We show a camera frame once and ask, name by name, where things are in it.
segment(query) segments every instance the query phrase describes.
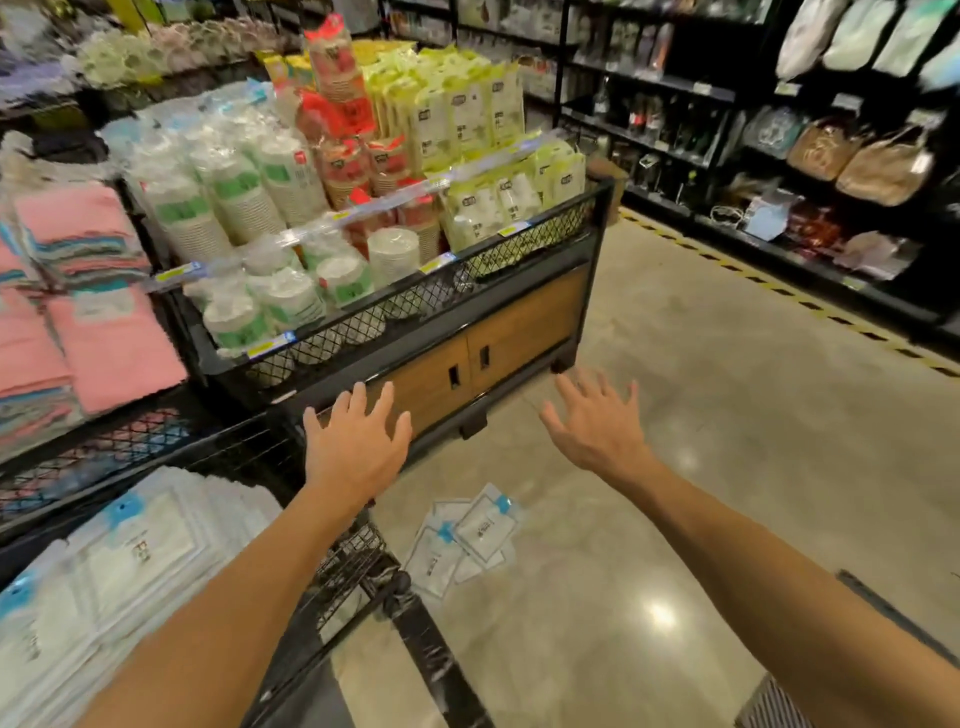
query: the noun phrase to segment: pink towel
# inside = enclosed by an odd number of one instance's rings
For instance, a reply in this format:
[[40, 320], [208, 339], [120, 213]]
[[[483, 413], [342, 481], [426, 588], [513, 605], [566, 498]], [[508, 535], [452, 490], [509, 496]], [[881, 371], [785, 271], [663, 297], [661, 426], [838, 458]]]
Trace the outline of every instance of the pink towel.
[[0, 290], [0, 396], [69, 383], [70, 370], [43, 317], [23, 294]]
[[99, 182], [20, 195], [13, 199], [13, 206], [20, 222], [40, 244], [104, 235], [136, 239], [117, 193]]
[[85, 412], [103, 412], [176, 386], [186, 379], [177, 352], [142, 291], [127, 289], [133, 312], [109, 320], [78, 320], [76, 302], [55, 296], [48, 304], [74, 392]]

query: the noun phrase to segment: price tag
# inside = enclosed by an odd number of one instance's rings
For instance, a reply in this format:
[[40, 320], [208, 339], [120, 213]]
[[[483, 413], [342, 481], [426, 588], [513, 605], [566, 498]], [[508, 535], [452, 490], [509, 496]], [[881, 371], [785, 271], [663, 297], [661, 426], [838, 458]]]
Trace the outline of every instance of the price tag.
[[859, 96], [851, 96], [849, 93], [838, 93], [833, 97], [833, 105], [838, 109], [860, 111], [860, 107], [863, 106], [863, 99]]
[[163, 273], [156, 274], [156, 282], [165, 283], [168, 280], [177, 279], [180, 276], [186, 276], [190, 273], [198, 273], [201, 276], [203, 275], [204, 265], [202, 263], [187, 263], [186, 265], [181, 265], [178, 268], [171, 268], [169, 271], [163, 271]]
[[852, 278], [851, 276], [844, 276], [843, 280], [840, 282], [850, 288], [851, 291], [862, 291], [864, 288], [870, 285], [866, 280]]
[[933, 155], [929, 152], [920, 152], [917, 155], [917, 158], [913, 160], [913, 165], [910, 167], [911, 174], [922, 175], [930, 168], [930, 165], [933, 163]]
[[520, 231], [525, 231], [529, 227], [530, 223], [528, 223], [526, 220], [523, 220], [519, 223], [513, 223], [512, 225], [508, 225], [506, 228], [498, 230], [496, 234], [498, 234], [500, 237], [510, 237], [511, 235], [515, 235]]
[[433, 273], [434, 271], [443, 268], [447, 263], [452, 263], [457, 259], [456, 254], [454, 253], [442, 253], [437, 255], [433, 260], [430, 260], [420, 266], [421, 273]]
[[778, 96], [796, 96], [800, 93], [800, 84], [791, 84], [789, 81], [781, 81], [774, 89]]
[[260, 344], [247, 347], [244, 349], [244, 353], [247, 355], [247, 358], [254, 359], [267, 352], [272, 352], [274, 349], [279, 349], [284, 344], [293, 344], [295, 341], [297, 341], [297, 337], [293, 331], [284, 331], [279, 336], [270, 339], [270, 341], [264, 341]]
[[947, 116], [945, 111], [932, 111], [930, 109], [913, 109], [910, 115], [906, 117], [907, 124], [916, 124], [927, 130], [938, 129], [944, 123]]

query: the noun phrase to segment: hand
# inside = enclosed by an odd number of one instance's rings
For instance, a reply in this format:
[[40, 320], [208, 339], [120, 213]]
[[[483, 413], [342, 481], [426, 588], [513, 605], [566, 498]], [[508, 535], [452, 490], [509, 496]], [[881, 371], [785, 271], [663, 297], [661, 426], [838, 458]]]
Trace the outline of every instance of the hand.
[[576, 384], [566, 375], [557, 375], [555, 383], [566, 404], [566, 422], [552, 402], [545, 402], [540, 419], [546, 425], [553, 444], [578, 468], [592, 471], [619, 488], [636, 480], [638, 470], [653, 459], [643, 440], [636, 404], [636, 382], [623, 401], [607, 378], [577, 370]]
[[352, 393], [342, 392], [334, 402], [326, 427], [321, 426], [312, 407], [303, 412], [306, 486], [323, 488], [353, 509], [351, 517], [387, 490], [407, 459], [413, 437], [410, 413], [397, 418], [391, 440], [387, 417], [393, 406], [394, 384], [388, 381], [367, 415], [367, 387], [357, 382]]

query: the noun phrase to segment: floor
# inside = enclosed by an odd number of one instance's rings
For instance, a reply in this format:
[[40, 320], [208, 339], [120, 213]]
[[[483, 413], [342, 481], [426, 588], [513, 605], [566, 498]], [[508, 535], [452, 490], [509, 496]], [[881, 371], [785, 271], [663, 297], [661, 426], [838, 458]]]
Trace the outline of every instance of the floor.
[[[960, 652], [960, 382], [627, 221], [579, 362], [638, 381], [667, 464]], [[435, 498], [492, 482], [527, 509], [515, 563], [428, 605], [498, 728], [732, 725], [764, 670], [653, 526], [553, 449], [551, 387], [406, 472], [376, 523], [403, 558]], [[389, 622], [333, 666], [357, 728], [444, 726]]]

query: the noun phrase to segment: yellow-black floor tape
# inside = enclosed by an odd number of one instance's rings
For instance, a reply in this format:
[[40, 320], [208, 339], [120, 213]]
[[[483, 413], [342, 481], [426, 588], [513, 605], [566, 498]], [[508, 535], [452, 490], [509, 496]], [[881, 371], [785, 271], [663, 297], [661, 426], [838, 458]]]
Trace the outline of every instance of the yellow-black floor tape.
[[643, 215], [640, 215], [631, 209], [621, 207], [620, 216], [624, 220], [628, 220], [631, 223], [639, 225], [644, 230], [650, 231], [664, 240], [669, 240], [685, 250], [696, 253], [704, 260], [711, 260], [717, 263], [721, 268], [732, 271], [733, 273], [738, 274], [740, 277], [756, 283], [761, 288], [765, 288], [768, 291], [773, 291], [784, 298], [788, 298], [797, 302], [799, 305], [803, 306], [805, 309], [812, 312], [814, 315], [819, 316], [820, 318], [828, 319], [834, 324], [838, 324], [844, 328], [855, 331], [864, 338], [870, 339], [871, 341], [876, 341], [887, 349], [890, 349], [901, 356], [905, 356], [908, 359], [913, 359], [914, 361], [925, 365], [934, 372], [938, 372], [944, 376], [949, 376], [950, 378], [960, 378], [960, 365], [954, 364], [946, 359], [941, 359], [930, 352], [918, 349], [917, 347], [911, 345], [906, 339], [898, 336], [892, 331], [875, 327], [863, 319], [853, 316], [847, 311], [834, 308], [833, 306], [829, 305], [828, 303], [824, 303], [819, 299], [814, 299], [803, 291], [797, 290], [796, 288], [785, 284], [783, 281], [762, 273], [757, 269], [740, 262], [739, 260], [730, 260], [722, 256], [719, 252], [705, 243], [701, 243], [700, 241], [689, 237], [684, 237], [678, 232], [669, 228], [665, 228], [655, 220], [644, 217]]

